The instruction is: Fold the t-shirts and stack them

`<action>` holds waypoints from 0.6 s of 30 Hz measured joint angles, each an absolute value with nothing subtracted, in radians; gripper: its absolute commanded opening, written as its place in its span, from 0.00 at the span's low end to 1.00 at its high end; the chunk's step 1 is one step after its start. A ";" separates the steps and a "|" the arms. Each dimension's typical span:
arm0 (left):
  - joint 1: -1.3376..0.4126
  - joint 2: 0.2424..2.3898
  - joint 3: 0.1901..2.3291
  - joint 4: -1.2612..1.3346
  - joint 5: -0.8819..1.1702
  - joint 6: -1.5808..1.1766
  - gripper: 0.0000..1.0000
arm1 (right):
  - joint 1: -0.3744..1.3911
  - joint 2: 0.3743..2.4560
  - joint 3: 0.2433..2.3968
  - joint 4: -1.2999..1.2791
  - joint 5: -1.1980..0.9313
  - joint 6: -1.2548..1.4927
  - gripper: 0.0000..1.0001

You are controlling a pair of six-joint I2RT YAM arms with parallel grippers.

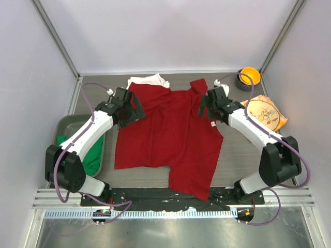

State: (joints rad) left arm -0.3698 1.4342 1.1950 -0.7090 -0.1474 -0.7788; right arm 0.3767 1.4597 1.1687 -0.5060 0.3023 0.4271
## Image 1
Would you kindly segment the red t-shirt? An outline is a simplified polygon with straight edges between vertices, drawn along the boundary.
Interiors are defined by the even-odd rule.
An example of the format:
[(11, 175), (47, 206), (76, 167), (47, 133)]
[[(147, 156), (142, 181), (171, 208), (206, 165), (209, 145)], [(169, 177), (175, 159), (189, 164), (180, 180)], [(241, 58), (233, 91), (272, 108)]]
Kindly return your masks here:
[(223, 142), (215, 122), (199, 116), (207, 88), (204, 79), (187, 90), (131, 83), (145, 117), (119, 130), (115, 169), (168, 166), (171, 190), (206, 201)]

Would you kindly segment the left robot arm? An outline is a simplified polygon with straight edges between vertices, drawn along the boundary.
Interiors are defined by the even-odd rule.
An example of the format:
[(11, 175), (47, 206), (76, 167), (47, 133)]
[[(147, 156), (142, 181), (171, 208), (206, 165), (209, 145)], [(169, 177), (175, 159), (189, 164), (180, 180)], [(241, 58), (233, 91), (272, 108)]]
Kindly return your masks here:
[(114, 126), (118, 129), (144, 119), (145, 113), (139, 98), (132, 91), (117, 88), (108, 89), (109, 98), (95, 108), (91, 108), (91, 117), (70, 138), (59, 146), (50, 145), (46, 149), (45, 179), (53, 184), (59, 200), (68, 201), (60, 190), (68, 194), (80, 193), (99, 206), (110, 202), (109, 184), (86, 174), (83, 160), (92, 146)]

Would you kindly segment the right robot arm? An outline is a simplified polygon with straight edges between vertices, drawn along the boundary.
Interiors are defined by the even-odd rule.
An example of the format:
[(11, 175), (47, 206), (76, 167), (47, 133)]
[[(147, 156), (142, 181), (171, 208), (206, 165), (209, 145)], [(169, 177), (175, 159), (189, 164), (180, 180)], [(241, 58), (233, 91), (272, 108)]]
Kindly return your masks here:
[(208, 90), (202, 96), (199, 116), (218, 120), (239, 131), (261, 152), (258, 170), (234, 184), (234, 199), (239, 204), (253, 194), (272, 188), (302, 173), (297, 140), (283, 137), (258, 122), (247, 107), (229, 99), (225, 85)]

